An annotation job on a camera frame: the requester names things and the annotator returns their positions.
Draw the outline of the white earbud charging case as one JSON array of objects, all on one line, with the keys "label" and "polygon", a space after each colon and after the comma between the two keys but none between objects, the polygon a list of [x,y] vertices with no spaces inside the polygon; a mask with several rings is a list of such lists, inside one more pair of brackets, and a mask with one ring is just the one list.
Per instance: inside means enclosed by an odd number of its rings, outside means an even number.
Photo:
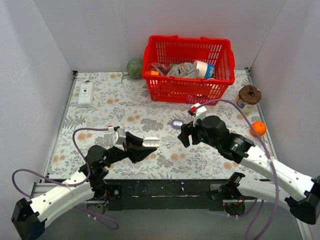
[{"label": "white earbud charging case", "polygon": [[142,141],[142,146],[146,148],[158,148],[160,139],[158,137],[145,137]]}]

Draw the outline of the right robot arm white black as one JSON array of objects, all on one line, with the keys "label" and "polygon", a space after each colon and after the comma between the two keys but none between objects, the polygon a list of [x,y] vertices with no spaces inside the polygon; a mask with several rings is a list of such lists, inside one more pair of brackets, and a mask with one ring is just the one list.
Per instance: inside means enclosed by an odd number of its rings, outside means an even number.
[{"label": "right robot arm white black", "polygon": [[315,225],[320,216],[320,178],[311,177],[269,159],[248,138],[230,132],[218,116],[208,116],[181,126],[178,139],[184,147],[207,144],[227,160],[250,168],[267,178],[260,182],[243,173],[233,173],[225,185],[214,190],[214,196],[237,199],[253,197],[275,201],[298,220]]}]

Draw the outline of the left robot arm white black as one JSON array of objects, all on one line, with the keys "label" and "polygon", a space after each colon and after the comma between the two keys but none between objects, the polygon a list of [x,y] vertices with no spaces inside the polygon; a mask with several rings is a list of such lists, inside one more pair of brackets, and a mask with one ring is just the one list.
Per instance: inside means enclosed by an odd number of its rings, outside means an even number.
[{"label": "left robot arm white black", "polygon": [[22,198],[15,204],[11,217],[22,240],[36,240],[55,219],[86,200],[104,200],[112,190],[104,180],[112,164],[129,159],[133,164],[143,161],[160,146],[157,137],[139,138],[119,127],[112,131],[112,147],[100,145],[89,148],[85,164],[64,182],[30,200]]}]

